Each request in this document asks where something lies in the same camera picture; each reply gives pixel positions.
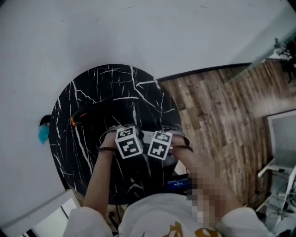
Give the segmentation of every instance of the round table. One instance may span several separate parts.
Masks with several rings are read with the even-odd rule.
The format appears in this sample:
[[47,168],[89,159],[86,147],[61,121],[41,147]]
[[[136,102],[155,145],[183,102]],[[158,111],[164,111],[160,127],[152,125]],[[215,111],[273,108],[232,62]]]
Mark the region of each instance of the round table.
[[[106,100],[110,103],[92,121],[70,124],[77,110]],[[52,111],[49,143],[56,168],[71,187],[85,195],[100,136],[112,126],[128,124],[145,131],[181,129],[173,99],[153,76],[132,66],[109,64],[80,74],[66,86]],[[175,165],[172,157],[162,161],[142,154],[122,159],[115,153],[109,203],[128,204],[161,190]]]

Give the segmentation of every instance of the person's left hand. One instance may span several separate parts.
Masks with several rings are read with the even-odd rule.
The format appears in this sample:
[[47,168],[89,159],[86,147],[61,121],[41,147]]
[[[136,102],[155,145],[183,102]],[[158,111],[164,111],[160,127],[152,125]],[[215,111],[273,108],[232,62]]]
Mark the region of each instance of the person's left hand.
[[101,147],[110,147],[110,148],[117,148],[115,143],[116,132],[110,131],[106,134],[105,139],[101,145]]

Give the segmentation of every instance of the white sleeve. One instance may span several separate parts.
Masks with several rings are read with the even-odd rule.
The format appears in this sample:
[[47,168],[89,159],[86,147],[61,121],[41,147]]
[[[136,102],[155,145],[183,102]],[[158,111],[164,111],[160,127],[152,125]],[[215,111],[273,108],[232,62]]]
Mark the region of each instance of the white sleeve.
[[227,213],[215,229],[225,237],[274,237],[258,219],[256,212],[248,207]]
[[112,237],[112,231],[103,216],[89,207],[70,212],[63,237]]

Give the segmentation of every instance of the white wall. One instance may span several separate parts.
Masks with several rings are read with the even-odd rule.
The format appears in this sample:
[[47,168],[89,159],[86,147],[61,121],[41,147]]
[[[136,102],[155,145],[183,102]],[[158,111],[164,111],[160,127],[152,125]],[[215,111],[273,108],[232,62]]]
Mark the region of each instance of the white wall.
[[0,227],[63,190],[37,131],[74,77],[106,63],[159,78],[250,62],[295,22],[285,0],[6,1],[0,8]]

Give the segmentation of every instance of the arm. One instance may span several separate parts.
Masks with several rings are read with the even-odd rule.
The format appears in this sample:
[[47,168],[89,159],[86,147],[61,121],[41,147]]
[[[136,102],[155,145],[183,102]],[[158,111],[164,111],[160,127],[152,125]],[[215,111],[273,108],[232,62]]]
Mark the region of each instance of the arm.
[[[115,132],[108,132],[101,147],[116,148],[115,135]],[[99,152],[83,202],[83,206],[98,211],[102,216],[105,216],[108,206],[112,158],[112,151]]]
[[[185,145],[184,139],[174,136],[172,145]],[[190,150],[177,147],[173,148],[173,156],[178,158],[191,173],[192,189],[197,189],[197,194],[202,195],[202,198],[198,199],[206,200],[210,207],[214,207],[215,221],[219,221],[231,210],[241,207],[224,181],[215,175],[209,161],[204,162]]]

